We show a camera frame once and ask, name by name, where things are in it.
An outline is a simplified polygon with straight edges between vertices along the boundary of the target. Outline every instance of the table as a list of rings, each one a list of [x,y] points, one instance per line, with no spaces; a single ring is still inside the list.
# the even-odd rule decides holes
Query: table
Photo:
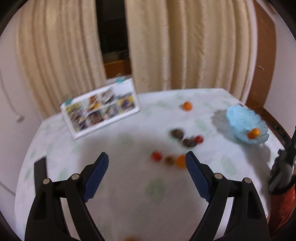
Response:
[[[67,179],[93,163],[102,151],[109,155],[109,168],[95,197],[87,203],[94,222],[106,241],[189,240],[207,202],[202,199],[186,169],[169,167],[150,159],[153,151],[179,156],[192,150],[201,163],[226,178],[250,177],[259,193],[265,214],[270,210],[269,170],[280,142],[269,130],[265,144],[246,145],[229,129],[225,112],[240,102],[223,89],[173,90],[139,95],[141,111],[76,141],[61,114],[44,120],[25,157],[15,197],[16,230],[24,239],[35,197],[33,164],[47,156],[52,181]],[[180,105],[191,101],[185,112]],[[203,144],[185,148],[169,131],[185,130],[187,137],[202,134]],[[66,201],[62,200],[71,235],[78,238]],[[216,238],[223,235],[231,210],[227,202]]]

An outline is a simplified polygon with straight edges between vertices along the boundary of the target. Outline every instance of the silver screw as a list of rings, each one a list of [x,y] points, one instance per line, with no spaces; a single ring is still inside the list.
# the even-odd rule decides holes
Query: silver screw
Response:
[[[222,174],[220,174],[220,173],[215,173],[215,178],[217,178],[217,179],[222,179]]]
[[[72,176],[71,176],[71,179],[72,180],[77,180],[79,178],[79,174],[73,174]]]
[[[43,184],[49,184],[49,183],[50,183],[50,179],[45,178],[45,179],[43,180]]]
[[[248,178],[248,177],[246,177],[245,179],[244,179],[244,181],[246,182],[246,183],[251,183],[252,182],[252,180],[250,179],[250,178]]]

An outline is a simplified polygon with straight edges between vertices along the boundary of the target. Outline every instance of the red ball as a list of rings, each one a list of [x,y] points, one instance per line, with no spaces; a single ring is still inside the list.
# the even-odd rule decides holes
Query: red ball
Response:
[[[154,161],[157,161],[157,162],[159,162],[163,158],[161,153],[158,151],[153,152],[151,157]]]
[[[195,141],[197,144],[203,143],[204,141],[203,136],[196,136]]]

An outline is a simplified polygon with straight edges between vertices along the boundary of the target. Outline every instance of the blue gripper pad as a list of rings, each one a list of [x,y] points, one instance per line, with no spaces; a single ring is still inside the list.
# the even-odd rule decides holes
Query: blue gripper pad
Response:
[[[186,154],[186,167],[193,180],[193,183],[195,184],[196,189],[198,190],[198,193],[202,198],[209,202],[211,200],[210,183],[204,176],[202,170],[199,168],[192,155],[194,154],[191,154],[191,152]]]
[[[98,160],[96,167],[88,178],[84,186],[84,195],[83,200],[87,202],[89,199],[93,198],[98,190],[98,187],[108,169],[109,166],[109,157],[105,153],[101,156],[101,159]]]

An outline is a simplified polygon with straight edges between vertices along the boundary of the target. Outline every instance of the curtain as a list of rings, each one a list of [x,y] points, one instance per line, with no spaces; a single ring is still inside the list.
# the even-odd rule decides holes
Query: curtain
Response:
[[[252,81],[248,0],[126,0],[138,92],[224,88],[241,99]]]
[[[20,9],[16,43],[45,117],[106,80],[94,0],[29,0]]]

